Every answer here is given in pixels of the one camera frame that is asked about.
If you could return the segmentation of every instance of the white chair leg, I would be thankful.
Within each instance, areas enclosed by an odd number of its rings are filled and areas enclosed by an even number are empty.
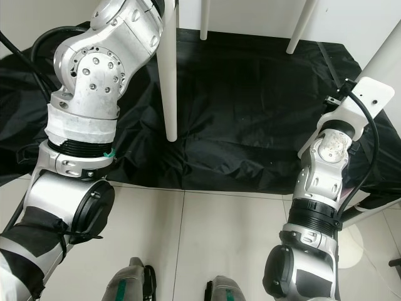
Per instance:
[[[401,59],[401,21],[394,27],[383,45],[369,61],[365,69],[358,75],[361,77],[372,77],[384,81],[388,71]]]
[[[200,21],[200,39],[207,39],[207,30],[209,28],[209,13],[211,10],[211,0],[202,0],[202,12]]]
[[[177,38],[174,2],[165,2],[165,25],[157,50],[165,132],[170,142],[177,140]]]
[[[299,16],[298,23],[296,24],[291,41],[289,41],[289,44],[287,47],[286,52],[289,55],[292,55],[294,53],[296,45],[298,44],[298,41],[301,38],[306,25],[308,24],[308,21],[312,15],[313,9],[315,8],[315,5],[317,2],[318,2],[318,0],[306,0],[305,5],[302,9],[301,16]]]

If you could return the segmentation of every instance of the green stripe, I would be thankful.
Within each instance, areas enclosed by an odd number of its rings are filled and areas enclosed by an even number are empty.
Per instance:
[[[232,295],[231,290],[226,288],[226,296],[227,296],[227,301],[234,301],[234,296]]]
[[[115,296],[115,301],[123,301],[124,300],[126,285],[127,285],[127,282],[125,281],[125,279],[120,281],[120,283],[118,284],[117,295]]]

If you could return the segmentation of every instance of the black tarp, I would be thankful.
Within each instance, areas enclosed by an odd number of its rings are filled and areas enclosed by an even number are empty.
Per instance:
[[[49,40],[39,66],[57,81],[52,57],[68,36]],[[150,187],[292,193],[299,173],[297,151],[316,129],[327,95],[335,97],[332,72],[343,81],[360,73],[340,44],[300,41],[293,55],[288,39],[177,31],[178,125],[166,141],[157,60],[132,78],[119,100],[117,163],[109,180]],[[31,172],[46,138],[46,103],[29,70],[15,56],[0,61],[0,184]],[[384,112],[375,119],[380,156],[364,190],[401,190],[401,140]],[[372,152],[367,127],[352,156],[347,186],[360,180]]]

